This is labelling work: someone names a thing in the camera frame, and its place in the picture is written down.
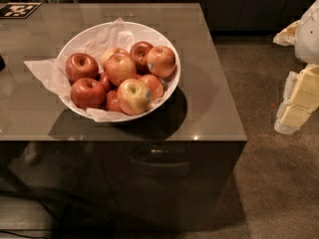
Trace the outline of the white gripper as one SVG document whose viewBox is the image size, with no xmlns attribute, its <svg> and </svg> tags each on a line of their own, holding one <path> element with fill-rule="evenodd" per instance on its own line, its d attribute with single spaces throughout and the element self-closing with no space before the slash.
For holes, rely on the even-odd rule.
<svg viewBox="0 0 319 239">
<path fill-rule="evenodd" d="M 290 72 L 285 82 L 274 129 L 283 134 L 299 130 L 319 108 L 319 0 L 300 21 L 288 25 L 273 38 L 280 46 L 294 46 L 296 57 L 307 63 L 300 73 Z"/>
</svg>

